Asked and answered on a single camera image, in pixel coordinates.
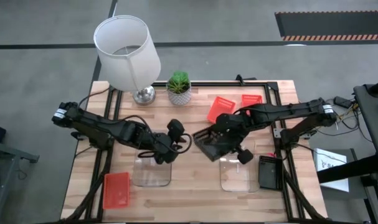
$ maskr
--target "clear plastic container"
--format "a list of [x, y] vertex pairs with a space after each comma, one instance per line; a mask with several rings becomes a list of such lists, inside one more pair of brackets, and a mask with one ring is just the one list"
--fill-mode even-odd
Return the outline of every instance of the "clear plastic container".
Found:
[[154, 158], [139, 158], [136, 150], [133, 165], [133, 185], [139, 187], [164, 187], [171, 182], [172, 163], [157, 164]]
[[237, 154], [220, 158], [220, 186], [228, 192], [258, 191], [258, 163], [259, 155], [256, 154], [244, 165], [237, 159]]

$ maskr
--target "succulent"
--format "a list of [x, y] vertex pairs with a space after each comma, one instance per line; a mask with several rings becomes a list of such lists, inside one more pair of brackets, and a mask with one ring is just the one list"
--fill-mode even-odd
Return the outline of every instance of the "succulent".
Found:
[[168, 90], [181, 94], [190, 88], [190, 80], [187, 72], [175, 71], [174, 75], [168, 81]]

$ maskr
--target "white paper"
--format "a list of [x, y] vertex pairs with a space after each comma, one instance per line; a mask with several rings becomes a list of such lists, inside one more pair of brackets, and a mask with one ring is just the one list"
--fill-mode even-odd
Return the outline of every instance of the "white paper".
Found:
[[[317, 153], [319, 153], [319, 154], [317, 154], [317, 153], [314, 154], [314, 163], [316, 164], [316, 170], [317, 171], [329, 169], [329, 168], [334, 167], [334, 166], [340, 166], [340, 165], [343, 165], [343, 164], [346, 163], [346, 156], [336, 154], [336, 153], [333, 153], [333, 152], [329, 152], [329, 151], [325, 151], [325, 150], [318, 149], [318, 148], [316, 148], [314, 150]], [[339, 159], [340, 161], [329, 158], [328, 156], [335, 158], [335, 159]], [[336, 180], [336, 181], [332, 181], [332, 182], [328, 182], [328, 183], [323, 183], [323, 184], [320, 184], [320, 185], [323, 186], [323, 187], [329, 187], [329, 188], [332, 188], [332, 189], [337, 189], [337, 190], [349, 192], [348, 179]]]

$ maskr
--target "white lampshade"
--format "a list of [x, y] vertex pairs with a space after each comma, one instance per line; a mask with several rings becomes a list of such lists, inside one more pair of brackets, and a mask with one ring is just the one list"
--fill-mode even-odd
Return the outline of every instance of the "white lampshade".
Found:
[[[93, 36], [102, 70], [110, 85], [122, 91], [150, 86], [161, 71], [161, 62], [147, 25], [133, 16], [115, 16], [102, 22]], [[125, 47], [137, 47], [125, 55]]]

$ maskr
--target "white plant pot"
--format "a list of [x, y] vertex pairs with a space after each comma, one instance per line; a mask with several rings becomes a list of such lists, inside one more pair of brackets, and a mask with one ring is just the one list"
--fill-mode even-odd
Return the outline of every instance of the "white plant pot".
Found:
[[168, 92], [168, 98], [169, 98], [170, 102], [175, 104], [175, 105], [185, 105], [191, 99], [191, 83], [190, 83], [189, 89], [186, 90], [184, 93], [181, 93], [181, 94], [176, 94], [176, 93], [173, 93], [170, 90], [168, 90], [168, 83], [166, 85], [166, 89], [167, 89], [167, 92]]

